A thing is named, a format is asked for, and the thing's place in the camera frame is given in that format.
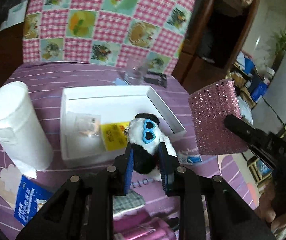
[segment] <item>floor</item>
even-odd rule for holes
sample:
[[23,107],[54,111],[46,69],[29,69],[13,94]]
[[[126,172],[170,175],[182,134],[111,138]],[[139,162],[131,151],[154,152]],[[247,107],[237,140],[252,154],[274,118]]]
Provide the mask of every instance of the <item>floor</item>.
[[241,153],[237,153],[237,154],[233,154],[233,159],[236,162],[240,172],[242,173],[244,180],[247,183],[251,183],[254,186],[256,195],[257,195],[257,199],[259,199],[260,194],[258,192],[258,188],[256,186],[255,180],[249,170],[249,168],[247,167],[247,161],[244,159],[244,157],[242,156]]

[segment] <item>white cylinder container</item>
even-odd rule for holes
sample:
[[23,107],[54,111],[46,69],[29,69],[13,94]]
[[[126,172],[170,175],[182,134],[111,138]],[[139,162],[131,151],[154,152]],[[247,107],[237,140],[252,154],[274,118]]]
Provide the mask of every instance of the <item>white cylinder container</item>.
[[53,149],[23,82],[0,88],[0,144],[17,166],[22,162],[41,171],[51,164]]

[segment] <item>clear plastic bag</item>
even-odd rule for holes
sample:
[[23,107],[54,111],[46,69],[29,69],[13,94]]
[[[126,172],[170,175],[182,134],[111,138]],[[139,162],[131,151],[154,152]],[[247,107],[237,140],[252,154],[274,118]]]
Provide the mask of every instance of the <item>clear plastic bag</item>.
[[92,114],[77,114],[75,131],[88,137],[100,136],[101,116]]

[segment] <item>yellow sticky note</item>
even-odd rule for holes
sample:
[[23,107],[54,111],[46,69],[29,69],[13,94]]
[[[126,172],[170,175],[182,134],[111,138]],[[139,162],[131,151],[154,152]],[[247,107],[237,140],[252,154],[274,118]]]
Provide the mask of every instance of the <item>yellow sticky note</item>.
[[101,124],[101,132],[107,151],[118,150],[126,147],[127,136],[123,133],[130,122],[117,122]]

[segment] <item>white refrigerator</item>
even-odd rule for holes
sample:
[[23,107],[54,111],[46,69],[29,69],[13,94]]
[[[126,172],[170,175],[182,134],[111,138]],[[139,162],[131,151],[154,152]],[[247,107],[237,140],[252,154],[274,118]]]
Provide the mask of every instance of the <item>white refrigerator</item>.
[[265,95],[252,110],[253,126],[277,134],[286,125],[286,52]]

